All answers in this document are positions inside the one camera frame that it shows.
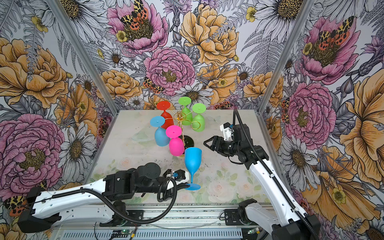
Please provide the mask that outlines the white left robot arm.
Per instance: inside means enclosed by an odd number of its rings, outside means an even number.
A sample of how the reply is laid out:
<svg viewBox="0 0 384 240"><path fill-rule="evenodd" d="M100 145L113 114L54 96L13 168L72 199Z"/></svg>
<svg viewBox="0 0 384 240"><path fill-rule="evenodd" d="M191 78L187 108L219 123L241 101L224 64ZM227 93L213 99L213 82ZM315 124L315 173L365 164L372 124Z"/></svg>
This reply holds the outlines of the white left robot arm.
<svg viewBox="0 0 384 240"><path fill-rule="evenodd" d="M185 170L162 174L158 164L148 163L69 189L44 191L34 187L27 194L18 226L23 233L38 233L63 223L92 220L106 227L152 224L170 212L178 191L187 189L191 182L192 176ZM135 194L155 194L159 203L171 202L160 215L145 220L141 213L131 214L126 209L124 201Z"/></svg>

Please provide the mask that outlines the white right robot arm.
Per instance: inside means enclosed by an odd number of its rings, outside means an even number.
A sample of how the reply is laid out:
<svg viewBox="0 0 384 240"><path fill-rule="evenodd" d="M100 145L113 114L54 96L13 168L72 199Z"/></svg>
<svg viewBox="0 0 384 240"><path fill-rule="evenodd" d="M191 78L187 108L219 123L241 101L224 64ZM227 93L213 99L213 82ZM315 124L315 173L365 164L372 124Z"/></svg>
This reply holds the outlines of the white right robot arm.
<svg viewBox="0 0 384 240"><path fill-rule="evenodd" d="M223 136L213 136L204 146L224 157L237 156L262 186L275 212L264 209L256 200L239 203L238 212L243 223L253 222L274 240L317 240L320 221L308 214L290 195L261 146L253 144L247 125L221 126Z"/></svg>

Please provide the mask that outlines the pink wine glass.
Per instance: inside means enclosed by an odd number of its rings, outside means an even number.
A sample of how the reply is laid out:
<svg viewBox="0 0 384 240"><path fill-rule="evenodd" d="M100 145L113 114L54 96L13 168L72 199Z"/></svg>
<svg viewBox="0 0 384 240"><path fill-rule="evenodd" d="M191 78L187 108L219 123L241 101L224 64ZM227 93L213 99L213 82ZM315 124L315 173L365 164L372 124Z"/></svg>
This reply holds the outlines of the pink wine glass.
<svg viewBox="0 0 384 240"><path fill-rule="evenodd" d="M180 138L182 129L176 125L169 126L166 129L166 135L171 139L169 142L170 153L176 157L183 155L185 146L183 140Z"/></svg>

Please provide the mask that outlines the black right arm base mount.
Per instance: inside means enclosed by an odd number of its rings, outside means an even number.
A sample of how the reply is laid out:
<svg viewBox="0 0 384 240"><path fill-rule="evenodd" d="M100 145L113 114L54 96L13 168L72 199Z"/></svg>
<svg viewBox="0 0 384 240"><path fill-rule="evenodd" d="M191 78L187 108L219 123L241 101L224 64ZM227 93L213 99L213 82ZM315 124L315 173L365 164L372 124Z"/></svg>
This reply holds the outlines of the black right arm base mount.
<svg viewBox="0 0 384 240"><path fill-rule="evenodd" d="M239 214L237 209L225 209L219 216L220 221L224 221L226 226L250 226L256 223L246 220Z"/></svg>

